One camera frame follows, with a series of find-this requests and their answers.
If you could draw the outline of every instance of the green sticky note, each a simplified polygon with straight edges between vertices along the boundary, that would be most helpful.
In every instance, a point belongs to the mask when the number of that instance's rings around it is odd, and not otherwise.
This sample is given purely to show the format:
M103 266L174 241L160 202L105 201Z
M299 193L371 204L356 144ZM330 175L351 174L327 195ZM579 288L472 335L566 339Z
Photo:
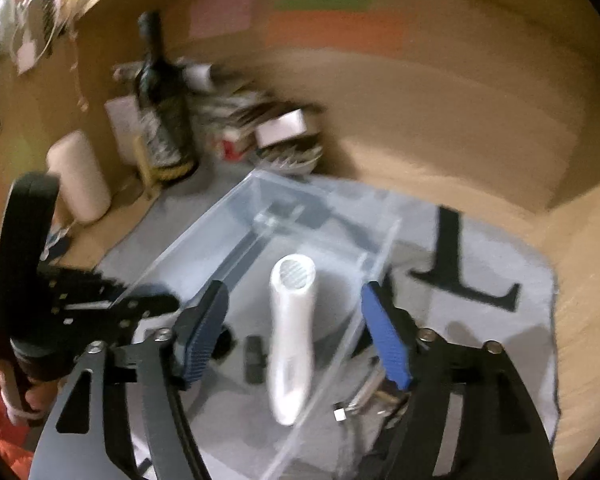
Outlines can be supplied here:
M276 10L369 10L371 0L278 0Z

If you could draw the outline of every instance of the wine bottle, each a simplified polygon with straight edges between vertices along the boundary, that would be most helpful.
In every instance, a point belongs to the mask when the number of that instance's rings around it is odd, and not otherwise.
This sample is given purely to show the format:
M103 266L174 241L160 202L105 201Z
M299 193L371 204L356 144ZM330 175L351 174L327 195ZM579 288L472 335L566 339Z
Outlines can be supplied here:
M179 180L196 171L200 163L187 105L187 86L182 69L164 57L160 14L145 12L138 25L146 43L146 58L136 76L135 88L149 164L158 180Z

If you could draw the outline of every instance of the pink sticky note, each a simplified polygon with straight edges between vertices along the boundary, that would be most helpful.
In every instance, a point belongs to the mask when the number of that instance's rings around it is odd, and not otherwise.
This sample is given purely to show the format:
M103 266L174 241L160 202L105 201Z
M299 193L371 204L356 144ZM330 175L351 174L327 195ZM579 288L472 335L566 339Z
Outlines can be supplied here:
M253 0L195 0L191 4L189 38L202 40L251 27Z

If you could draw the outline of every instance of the white cylindrical object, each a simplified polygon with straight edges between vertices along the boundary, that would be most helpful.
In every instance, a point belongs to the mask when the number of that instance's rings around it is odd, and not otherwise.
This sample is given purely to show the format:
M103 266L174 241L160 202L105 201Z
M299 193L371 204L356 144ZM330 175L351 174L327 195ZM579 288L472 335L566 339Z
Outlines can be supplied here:
M311 388L315 277L314 261L304 254L285 256L271 271L273 329L267 389L273 415L284 426L298 419Z
M58 140L46 154L49 173L60 177L60 193L74 218L88 224L111 206L111 193L87 136L80 130Z

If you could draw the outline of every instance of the clear plastic box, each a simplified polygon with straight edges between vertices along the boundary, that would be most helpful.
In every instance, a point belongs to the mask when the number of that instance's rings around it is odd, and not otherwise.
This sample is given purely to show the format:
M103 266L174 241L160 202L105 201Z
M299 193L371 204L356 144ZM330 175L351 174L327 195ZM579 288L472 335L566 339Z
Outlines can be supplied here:
M136 286L159 285L183 306L195 304L210 280L230 290L225 323L237 340L222 362L209 363L199 384L182 400L211 476L222 480L275 479L304 438L303 426L337 380L357 343L363 320L360 288L384 273L400 220L345 196L263 171L253 171L182 234ZM296 423L279 425L269 408L266 384L244 381L244 339L271 332L269 276L283 256L301 253L317 267L313 337L315 368L310 398ZM139 327L168 325L147 320ZM134 443L146 450L139 407L129 392Z

